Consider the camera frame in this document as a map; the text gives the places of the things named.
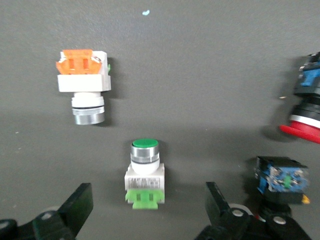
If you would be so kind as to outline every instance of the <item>green clip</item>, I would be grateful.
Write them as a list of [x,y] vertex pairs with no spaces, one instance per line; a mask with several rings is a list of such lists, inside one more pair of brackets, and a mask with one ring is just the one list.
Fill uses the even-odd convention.
[[158,202],[165,199],[162,190],[130,189],[125,200],[133,202],[132,209],[158,209]]

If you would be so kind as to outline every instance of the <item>small paint chip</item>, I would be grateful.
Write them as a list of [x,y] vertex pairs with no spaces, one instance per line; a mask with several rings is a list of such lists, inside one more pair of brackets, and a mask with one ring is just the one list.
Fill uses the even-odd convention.
[[143,11],[143,12],[142,12],[142,15],[143,15],[143,16],[148,16],[148,15],[149,15],[149,13],[150,13],[150,10]]

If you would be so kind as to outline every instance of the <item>orange plastic connector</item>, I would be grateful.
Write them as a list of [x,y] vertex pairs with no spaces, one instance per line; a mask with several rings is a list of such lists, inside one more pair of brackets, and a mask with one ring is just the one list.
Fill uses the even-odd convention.
[[56,68],[63,75],[98,74],[101,61],[92,58],[91,49],[63,50],[65,59],[56,62]]

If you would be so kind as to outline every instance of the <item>printed label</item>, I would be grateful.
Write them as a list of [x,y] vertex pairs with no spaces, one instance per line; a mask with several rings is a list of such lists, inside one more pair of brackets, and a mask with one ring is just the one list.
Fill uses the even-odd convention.
[[129,178],[129,189],[159,189],[160,178],[158,177],[131,177]]

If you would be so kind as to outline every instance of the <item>green part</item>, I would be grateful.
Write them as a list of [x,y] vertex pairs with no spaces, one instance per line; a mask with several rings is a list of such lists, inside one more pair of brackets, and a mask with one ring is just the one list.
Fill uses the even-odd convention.
[[158,202],[165,199],[162,190],[130,189],[125,200],[133,202],[132,209],[158,209]]
[[137,148],[152,148],[158,145],[158,141],[152,138],[141,138],[135,140],[132,145]]
[[289,189],[291,187],[291,181],[292,181],[291,176],[289,176],[289,175],[285,176],[283,179],[283,186],[286,189]]

